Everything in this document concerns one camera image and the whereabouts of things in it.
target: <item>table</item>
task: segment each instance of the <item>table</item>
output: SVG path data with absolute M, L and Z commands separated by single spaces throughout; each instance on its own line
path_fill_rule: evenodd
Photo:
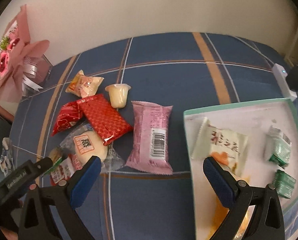
M 244 40 L 273 62 L 289 69 L 264 44 Z M 103 174 L 76 211 L 95 239 L 195 239 L 193 192 L 183 127 L 183 111 L 204 106 L 281 98 L 270 64 L 255 50 L 227 35 L 164 33 L 105 44 L 73 56 L 57 66 L 36 95 L 23 98 L 11 129 L 15 165 L 47 156 L 70 130 L 50 137 L 60 107 L 77 99 L 65 93 L 76 73 L 101 76 L 107 85 L 132 87 L 119 112 L 133 125 L 131 100 L 173 105 L 169 124 L 172 176 L 152 175 L 129 167 Z M 298 98 L 294 102 L 298 111 Z M 114 142 L 127 159 L 132 133 Z M 40 186 L 49 186 L 49 178 Z M 286 213 L 286 238 L 298 228 L 298 202 Z M 64 239 L 69 239 L 58 223 Z

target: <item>wall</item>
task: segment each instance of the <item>wall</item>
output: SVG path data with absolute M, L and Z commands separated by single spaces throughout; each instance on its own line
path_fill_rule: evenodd
M 290 0 L 12 0 L 0 38 L 24 3 L 32 41 L 50 40 L 53 64 L 108 42 L 183 31 L 237 35 L 284 54 L 298 20 Z

